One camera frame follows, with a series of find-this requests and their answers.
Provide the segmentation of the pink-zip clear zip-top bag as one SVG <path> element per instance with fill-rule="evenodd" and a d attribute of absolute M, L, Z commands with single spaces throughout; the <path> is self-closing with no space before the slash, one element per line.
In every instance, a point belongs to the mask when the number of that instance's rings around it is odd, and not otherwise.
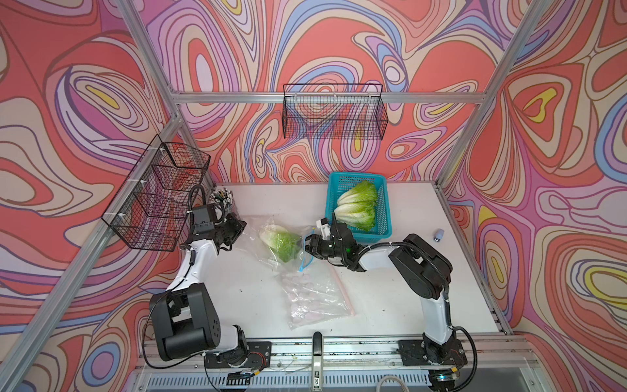
<path fill-rule="evenodd" d="M 282 272 L 277 281 L 287 298 L 287 323 L 291 330 L 355 315 L 336 269 L 313 263 L 303 271 Z"/>

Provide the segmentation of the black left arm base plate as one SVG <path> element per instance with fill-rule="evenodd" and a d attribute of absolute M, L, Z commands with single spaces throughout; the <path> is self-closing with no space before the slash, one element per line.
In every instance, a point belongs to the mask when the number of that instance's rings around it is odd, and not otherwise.
<path fill-rule="evenodd" d="M 208 369 L 264 370 L 271 365 L 272 342 L 248 342 L 246 350 L 236 349 L 223 354 L 208 354 L 204 366 Z"/>

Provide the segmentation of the light green chinese cabbage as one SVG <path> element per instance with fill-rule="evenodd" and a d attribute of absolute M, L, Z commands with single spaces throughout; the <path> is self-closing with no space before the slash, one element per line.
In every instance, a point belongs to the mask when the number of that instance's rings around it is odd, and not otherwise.
<path fill-rule="evenodd" d="M 353 188 L 344 192 L 337 200 L 337 205 L 356 203 L 377 203 L 377 188 L 370 181 L 362 181 Z"/>

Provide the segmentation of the blue-zip clear zip-top bag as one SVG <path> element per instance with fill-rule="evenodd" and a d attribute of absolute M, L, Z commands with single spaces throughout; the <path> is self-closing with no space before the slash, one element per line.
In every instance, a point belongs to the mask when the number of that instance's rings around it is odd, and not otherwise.
<path fill-rule="evenodd" d="M 303 272 L 314 258 L 305 251 L 312 225 L 287 225 L 275 216 L 249 216 L 237 240 L 238 250 L 278 272 Z"/>

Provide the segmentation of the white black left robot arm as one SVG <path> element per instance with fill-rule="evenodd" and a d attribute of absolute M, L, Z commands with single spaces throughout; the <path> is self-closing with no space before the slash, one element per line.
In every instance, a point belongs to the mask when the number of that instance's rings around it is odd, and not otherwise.
<path fill-rule="evenodd" d="M 202 275 L 221 253 L 232 250 L 246 222 L 222 203 L 193 207 L 181 267 L 163 293 L 150 300 L 150 321 L 163 361 L 207 353 L 217 363 L 239 367 L 250 349 L 242 328 L 220 321 Z"/>

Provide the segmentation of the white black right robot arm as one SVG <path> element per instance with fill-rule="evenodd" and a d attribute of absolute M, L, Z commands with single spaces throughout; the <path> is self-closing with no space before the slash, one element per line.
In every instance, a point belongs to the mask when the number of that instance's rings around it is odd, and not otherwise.
<path fill-rule="evenodd" d="M 311 256 L 325 261 L 338 259 L 339 267 L 365 273 L 374 269 L 395 268 L 403 281 L 421 299 L 426 327 L 418 349 L 400 348 L 407 359 L 432 365 L 468 364 L 457 338 L 464 328 L 452 324 L 449 301 L 452 263 L 429 243 L 415 234 L 397 242 L 362 245 L 344 223 L 323 218 L 318 222 L 321 234 L 308 235 L 303 244 Z"/>

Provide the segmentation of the dark green bagged cabbage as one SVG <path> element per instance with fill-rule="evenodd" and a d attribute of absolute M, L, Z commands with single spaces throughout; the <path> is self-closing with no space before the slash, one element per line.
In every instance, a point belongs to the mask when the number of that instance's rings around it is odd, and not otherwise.
<path fill-rule="evenodd" d="M 259 233 L 260 240 L 283 263 L 295 260 L 301 250 L 300 235 L 281 225 L 266 225 Z"/>

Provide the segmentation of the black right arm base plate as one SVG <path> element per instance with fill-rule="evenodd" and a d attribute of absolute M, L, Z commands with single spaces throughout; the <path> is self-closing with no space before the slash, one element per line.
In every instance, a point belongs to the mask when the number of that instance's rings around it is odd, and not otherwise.
<path fill-rule="evenodd" d="M 453 336 L 444 345 L 438 345 L 429 339 L 400 340 L 397 352 L 404 366 L 463 368 L 468 364 L 461 342 Z"/>

